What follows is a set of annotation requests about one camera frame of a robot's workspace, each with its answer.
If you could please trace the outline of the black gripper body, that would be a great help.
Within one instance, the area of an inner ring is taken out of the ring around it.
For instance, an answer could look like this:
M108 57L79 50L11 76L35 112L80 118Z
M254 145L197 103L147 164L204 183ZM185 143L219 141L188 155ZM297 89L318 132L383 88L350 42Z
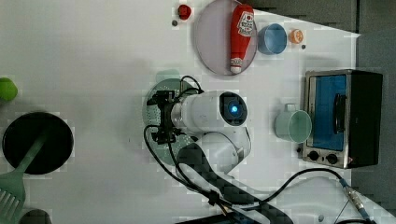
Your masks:
M147 102L147 105L156 105L160 109L158 131L151 134L153 140L159 145L175 143L176 137L181 135L181 130L171 120L171 112L176 103L174 91L156 91Z

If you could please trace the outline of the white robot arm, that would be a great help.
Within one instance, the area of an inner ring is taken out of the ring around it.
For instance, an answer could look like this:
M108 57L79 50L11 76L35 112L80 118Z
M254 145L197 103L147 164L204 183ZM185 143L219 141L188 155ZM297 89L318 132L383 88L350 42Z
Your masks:
M260 199L258 191L228 176L251 150L245 126L248 110L238 94L195 88L155 91L147 108L159 113L159 122L145 127L145 143L167 146L176 181L205 196L211 205L232 210L227 218L233 223L258 213L262 224L297 224L301 214L288 214L271 204L292 187L291 179Z

